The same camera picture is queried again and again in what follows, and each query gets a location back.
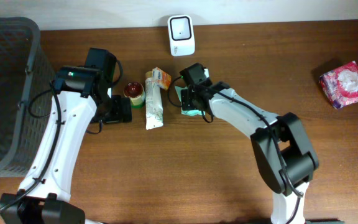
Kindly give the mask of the red purple tissue pack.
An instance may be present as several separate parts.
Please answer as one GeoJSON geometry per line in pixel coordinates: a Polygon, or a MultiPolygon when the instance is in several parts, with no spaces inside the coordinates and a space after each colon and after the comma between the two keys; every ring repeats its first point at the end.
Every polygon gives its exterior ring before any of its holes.
{"type": "Polygon", "coordinates": [[[358,64],[351,61],[322,74],[319,84],[337,110],[358,103],[358,64]]]}

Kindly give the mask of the green lid jar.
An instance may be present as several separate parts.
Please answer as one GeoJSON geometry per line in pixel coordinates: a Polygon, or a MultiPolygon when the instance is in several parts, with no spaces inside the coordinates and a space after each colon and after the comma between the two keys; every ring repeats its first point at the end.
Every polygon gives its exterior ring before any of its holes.
{"type": "Polygon", "coordinates": [[[130,99],[131,107],[139,109],[145,105],[145,90],[139,82],[129,82],[124,87],[124,96],[130,99]]]}

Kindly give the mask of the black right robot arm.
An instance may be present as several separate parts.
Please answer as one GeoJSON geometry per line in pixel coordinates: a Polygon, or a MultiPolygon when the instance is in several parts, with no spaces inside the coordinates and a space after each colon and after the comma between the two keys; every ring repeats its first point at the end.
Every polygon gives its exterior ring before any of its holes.
{"type": "Polygon", "coordinates": [[[253,105],[228,84],[213,83],[200,63],[183,69],[180,76],[186,84],[183,110],[222,119],[251,140],[259,174],[273,192],[271,223],[306,223],[305,193],[319,160],[299,117],[253,105]]]}

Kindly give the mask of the white cream tube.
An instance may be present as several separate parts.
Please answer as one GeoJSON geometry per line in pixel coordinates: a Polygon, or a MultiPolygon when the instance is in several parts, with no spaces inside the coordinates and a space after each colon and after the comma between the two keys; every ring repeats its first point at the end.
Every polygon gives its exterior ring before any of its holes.
{"type": "Polygon", "coordinates": [[[163,106],[160,87],[152,78],[152,72],[145,74],[146,130],[163,126],[163,106]]]}

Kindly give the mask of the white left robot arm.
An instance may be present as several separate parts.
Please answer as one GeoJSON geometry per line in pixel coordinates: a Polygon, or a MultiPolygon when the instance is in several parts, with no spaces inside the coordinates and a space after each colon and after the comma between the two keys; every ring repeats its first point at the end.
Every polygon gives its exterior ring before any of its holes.
{"type": "Polygon", "coordinates": [[[91,48],[82,66],[64,66],[50,82],[52,106],[35,159],[16,194],[2,194],[4,223],[90,223],[69,203],[76,159],[88,126],[132,121],[130,100],[114,95],[122,65],[105,49],[91,48]]]}

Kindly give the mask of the teal wipes packet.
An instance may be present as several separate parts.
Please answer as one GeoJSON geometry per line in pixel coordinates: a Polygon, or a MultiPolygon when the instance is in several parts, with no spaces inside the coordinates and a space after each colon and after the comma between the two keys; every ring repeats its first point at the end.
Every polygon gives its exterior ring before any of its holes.
{"type": "MultiPolygon", "coordinates": [[[[179,87],[179,86],[175,86],[175,91],[177,93],[177,96],[178,96],[178,99],[181,101],[181,91],[182,90],[185,90],[186,87],[182,88],[182,87],[179,87]]],[[[187,115],[187,116],[196,116],[196,115],[202,115],[201,111],[200,110],[181,110],[181,113],[183,115],[187,115]]]]}

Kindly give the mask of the small orange box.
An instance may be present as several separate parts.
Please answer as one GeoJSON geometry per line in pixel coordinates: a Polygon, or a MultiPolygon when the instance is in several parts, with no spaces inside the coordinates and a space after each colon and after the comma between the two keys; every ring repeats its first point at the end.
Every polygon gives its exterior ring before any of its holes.
{"type": "Polygon", "coordinates": [[[157,86],[164,90],[168,90],[172,82],[172,77],[158,67],[152,70],[152,79],[157,86]]]}

